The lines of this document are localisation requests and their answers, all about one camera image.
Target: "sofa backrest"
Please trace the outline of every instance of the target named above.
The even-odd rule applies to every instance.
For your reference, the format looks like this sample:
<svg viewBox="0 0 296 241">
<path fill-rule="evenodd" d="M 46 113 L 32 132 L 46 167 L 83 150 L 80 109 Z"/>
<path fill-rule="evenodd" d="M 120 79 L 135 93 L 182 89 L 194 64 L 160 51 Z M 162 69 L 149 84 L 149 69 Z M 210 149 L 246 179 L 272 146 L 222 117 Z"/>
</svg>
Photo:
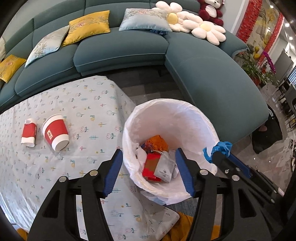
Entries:
<svg viewBox="0 0 296 241">
<path fill-rule="evenodd" d="M 119 27 L 126 8 L 153 8 L 158 0 L 67 0 L 36 15 L 18 30 L 5 44 L 6 57 L 13 54 L 28 58 L 36 44 L 47 34 L 84 15 L 110 10 L 110 28 Z M 199 12 L 196 0 L 165 0 L 179 3 L 184 10 Z"/>
</svg>

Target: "floor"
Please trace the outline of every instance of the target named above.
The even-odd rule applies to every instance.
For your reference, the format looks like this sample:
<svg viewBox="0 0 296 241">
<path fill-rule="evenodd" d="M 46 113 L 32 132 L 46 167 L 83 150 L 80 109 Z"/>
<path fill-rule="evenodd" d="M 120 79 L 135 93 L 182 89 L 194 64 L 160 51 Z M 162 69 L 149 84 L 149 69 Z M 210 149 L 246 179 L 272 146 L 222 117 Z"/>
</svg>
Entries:
<svg viewBox="0 0 296 241">
<path fill-rule="evenodd" d="M 161 70 L 161 77 L 157 67 L 128 69 L 125 72 L 106 75 L 109 79 L 115 81 L 137 105 L 157 98 L 183 100 L 179 88 L 166 69 Z M 280 103 L 277 101 L 280 95 L 279 91 L 276 92 L 273 85 L 266 85 L 260 91 L 280 122 L 283 139 L 257 155 L 253 151 L 251 137 L 246 136 L 233 145 L 231 152 L 245 164 L 264 173 L 285 191 L 292 175 L 290 168 L 292 150 L 289 148 L 289 139 L 296 139 L 296 135 L 295 131 L 287 128 L 287 120 L 281 110 Z M 194 216 L 196 206 L 196 199 L 188 199 L 169 207 Z M 222 196 L 218 195 L 215 224 L 219 224 L 221 220 L 221 210 Z"/>
</svg>

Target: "paper cup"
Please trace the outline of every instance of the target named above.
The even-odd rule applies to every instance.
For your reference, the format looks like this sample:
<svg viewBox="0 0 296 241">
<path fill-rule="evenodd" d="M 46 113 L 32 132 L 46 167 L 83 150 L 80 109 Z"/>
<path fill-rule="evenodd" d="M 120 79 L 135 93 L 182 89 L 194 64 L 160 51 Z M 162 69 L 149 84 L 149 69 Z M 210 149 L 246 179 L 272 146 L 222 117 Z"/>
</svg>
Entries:
<svg viewBox="0 0 296 241">
<path fill-rule="evenodd" d="M 60 114 L 52 115 L 44 122 L 42 133 L 46 141 L 56 152 L 59 152 L 69 144 L 69 134 Z"/>
<path fill-rule="evenodd" d="M 37 131 L 37 122 L 36 120 L 29 118 L 26 119 L 24 124 L 24 129 L 22 131 L 22 144 L 25 144 L 29 147 L 35 146 L 35 138 L 36 138 L 36 131 Z"/>
</svg>

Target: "silver screw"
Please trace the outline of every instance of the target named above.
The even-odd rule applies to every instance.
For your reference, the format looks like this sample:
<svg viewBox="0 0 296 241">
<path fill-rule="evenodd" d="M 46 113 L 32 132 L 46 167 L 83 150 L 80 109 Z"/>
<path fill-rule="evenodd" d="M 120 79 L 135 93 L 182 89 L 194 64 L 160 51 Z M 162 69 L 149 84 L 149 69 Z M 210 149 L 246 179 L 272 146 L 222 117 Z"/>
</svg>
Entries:
<svg viewBox="0 0 296 241">
<path fill-rule="evenodd" d="M 201 169 L 201 170 L 200 170 L 200 174 L 203 175 L 203 176 L 208 175 L 208 173 L 209 173 L 209 172 L 208 172 L 206 169 Z"/>
<path fill-rule="evenodd" d="M 62 176 L 62 177 L 59 178 L 59 181 L 61 183 L 65 182 L 66 180 L 67 180 L 67 178 L 65 176 Z"/>
<path fill-rule="evenodd" d="M 89 173 L 91 176 L 96 176 L 98 174 L 98 171 L 97 170 L 92 170 L 90 171 Z"/>
<path fill-rule="evenodd" d="M 232 180 L 233 181 L 238 181 L 239 180 L 239 176 L 238 175 L 233 175 L 232 176 Z"/>
</svg>

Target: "white patterned tablecloth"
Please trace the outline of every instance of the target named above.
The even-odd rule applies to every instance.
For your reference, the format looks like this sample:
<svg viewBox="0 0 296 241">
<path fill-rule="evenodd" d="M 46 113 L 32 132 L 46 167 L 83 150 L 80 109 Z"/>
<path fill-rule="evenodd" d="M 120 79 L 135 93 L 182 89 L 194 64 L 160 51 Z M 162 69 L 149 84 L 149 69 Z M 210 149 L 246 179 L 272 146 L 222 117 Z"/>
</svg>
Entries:
<svg viewBox="0 0 296 241">
<path fill-rule="evenodd" d="M 37 94 L 0 115 L 0 205 L 12 223 L 29 231 L 56 180 L 84 176 L 121 148 L 124 122 L 135 104 L 105 76 L 76 80 Z M 41 127 L 62 114 L 70 143 L 54 152 Z M 37 119 L 36 146 L 20 144 L 25 119 Z M 81 196 L 76 197 L 81 237 L 87 239 Z M 160 240 L 179 215 L 143 197 L 124 166 L 112 193 L 101 200 L 114 240 Z"/>
</svg>

